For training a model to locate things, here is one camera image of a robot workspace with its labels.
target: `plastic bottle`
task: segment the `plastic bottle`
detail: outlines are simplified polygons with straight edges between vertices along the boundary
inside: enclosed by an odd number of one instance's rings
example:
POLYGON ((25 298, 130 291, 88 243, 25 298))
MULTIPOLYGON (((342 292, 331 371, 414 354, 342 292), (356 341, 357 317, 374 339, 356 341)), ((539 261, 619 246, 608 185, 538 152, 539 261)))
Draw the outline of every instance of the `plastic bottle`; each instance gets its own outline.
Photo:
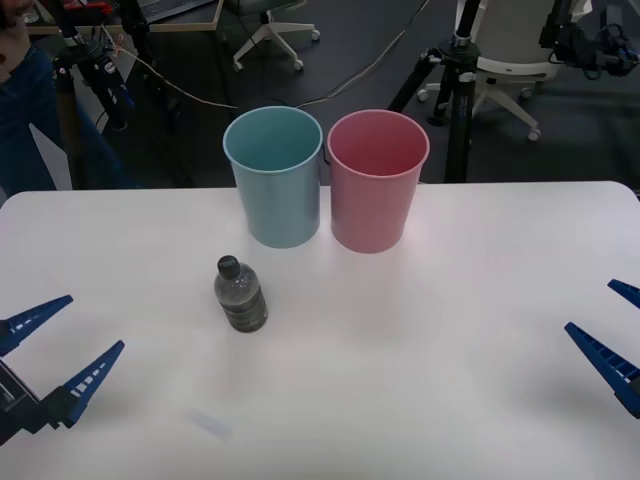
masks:
POLYGON ((226 255, 218 260, 214 290, 229 323, 239 332, 255 332, 267 321, 269 313, 258 276, 235 257, 226 255))

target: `desk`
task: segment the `desk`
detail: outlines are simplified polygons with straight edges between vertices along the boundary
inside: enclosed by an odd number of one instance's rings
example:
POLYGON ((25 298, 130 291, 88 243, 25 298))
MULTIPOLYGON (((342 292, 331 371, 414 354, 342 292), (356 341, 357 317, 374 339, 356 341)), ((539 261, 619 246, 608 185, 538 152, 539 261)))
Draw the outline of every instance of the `desk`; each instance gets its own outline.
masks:
MULTIPOLYGON (((162 23, 152 23, 149 28, 152 32, 170 33, 170 32, 212 32, 218 28, 218 21, 220 20, 220 14, 222 13, 222 7, 224 0, 218 0, 217 4, 210 4, 207 7, 200 7, 197 9, 197 17, 189 15, 191 11, 182 13, 175 17, 163 20, 162 23), (212 14, 212 20, 210 22, 194 21, 192 18, 202 18, 204 11, 209 11, 211 8, 215 8, 212 14)), ((125 33, 122 25, 112 24, 105 25, 109 33, 125 33)), ((85 35, 91 34, 92 26, 78 26, 77 30, 85 35)), ((27 31, 29 35, 58 35, 60 30, 55 24, 51 25, 27 25, 27 31)))
POLYGON ((628 189, 419 186, 373 256, 333 239, 321 195, 291 250, 249 236, 233 189, 10 199, 0 318, 75 302, 7 363, 41 395, 127 346, 73 429, 0 448, 2 479, 637 479, 640 423, 563 330, 640 362, 640 312, 607 288, 640 285, 628 189), (216 305, 224 254, 261 279, 254 334, 216 305))

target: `white office chair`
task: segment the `white office chair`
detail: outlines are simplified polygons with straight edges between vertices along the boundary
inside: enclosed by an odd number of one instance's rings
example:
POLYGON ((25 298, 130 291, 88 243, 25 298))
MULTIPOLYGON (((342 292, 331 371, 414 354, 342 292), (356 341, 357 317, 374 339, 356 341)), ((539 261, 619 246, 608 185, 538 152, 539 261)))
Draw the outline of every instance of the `white office chair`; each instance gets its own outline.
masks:
POLYGON ((271 10, 279 8, 291 8, 304 4, 306 0, 227 0, 224 7, 238 17, 247 17, 250 15, 260 15, 262 25, 252 37, 233 56, 233 69, 236 72, 242 70, 240 59, 258 42, 262 40, 273 40, 282 50, 293 59, 293 68, 302 70, 304 63, 298 58, 296 51, 285 42, 281 33, 288 32, 311 32, 311 40, 320 39, 320 32, 316 30, 312 23, 282 23, 274 22, 271 17, 271 10))
MULTIPOLYGON (((458 0, 456 26, 462 16, 465 0, 458 0)), ((540 32, 553 7, 553 0, 482 0, 471 30, 482 57, 478 60, 476 101, 473 115, 491 99, 529 125, 529 140, 540 138, 538 122, 500 89, 503 84, 539 84, 553 77, 560 65, 549 63, 551 50, 538 44, 540 32)), ((591 0, 575 0, 573 21, 577 22, 593 10, 591 0)), ((426 101, 439 83, 428 83, 418 91, 418 99, 426 101)), ((523 88, 521 98, 530 98, 533 88, 523 88)))

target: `pink cup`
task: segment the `pink cup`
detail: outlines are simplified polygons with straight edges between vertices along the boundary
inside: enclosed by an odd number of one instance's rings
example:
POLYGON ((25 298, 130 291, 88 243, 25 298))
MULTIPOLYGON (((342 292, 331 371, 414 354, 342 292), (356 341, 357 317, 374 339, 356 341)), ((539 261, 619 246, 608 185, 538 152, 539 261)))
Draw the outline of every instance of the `pink cup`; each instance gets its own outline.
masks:
POLYGON ((427 134, 402 114, 363 110, 339 120, 327 144, 333 235, 360 253, 393 247, 429 155, 427 134))

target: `laptop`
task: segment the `laptop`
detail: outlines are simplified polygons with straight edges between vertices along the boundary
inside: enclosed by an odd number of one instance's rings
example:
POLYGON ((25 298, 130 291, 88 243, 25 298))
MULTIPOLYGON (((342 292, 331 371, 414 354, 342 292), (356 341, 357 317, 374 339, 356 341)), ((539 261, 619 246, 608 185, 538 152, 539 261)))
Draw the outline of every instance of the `laptop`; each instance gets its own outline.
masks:
POLYGON ((179 13, 184 13, 216 0, 138 0, 147 22, 153 23, 179 13))

